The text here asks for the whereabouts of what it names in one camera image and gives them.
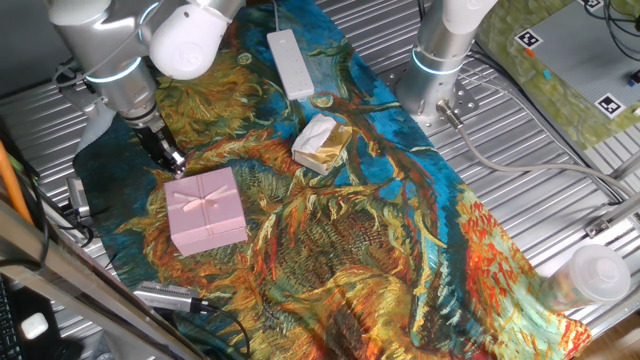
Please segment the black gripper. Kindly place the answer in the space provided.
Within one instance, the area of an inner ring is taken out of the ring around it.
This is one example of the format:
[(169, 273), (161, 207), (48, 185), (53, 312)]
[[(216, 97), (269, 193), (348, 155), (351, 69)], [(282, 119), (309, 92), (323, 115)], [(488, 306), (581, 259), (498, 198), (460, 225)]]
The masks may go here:
[(173, 150), (172, 135), (162, 119), (155, 119), (133, 131), (155, 163), (172, 173), (175, 179), (184, 176), (186, 159), (180, 150)]

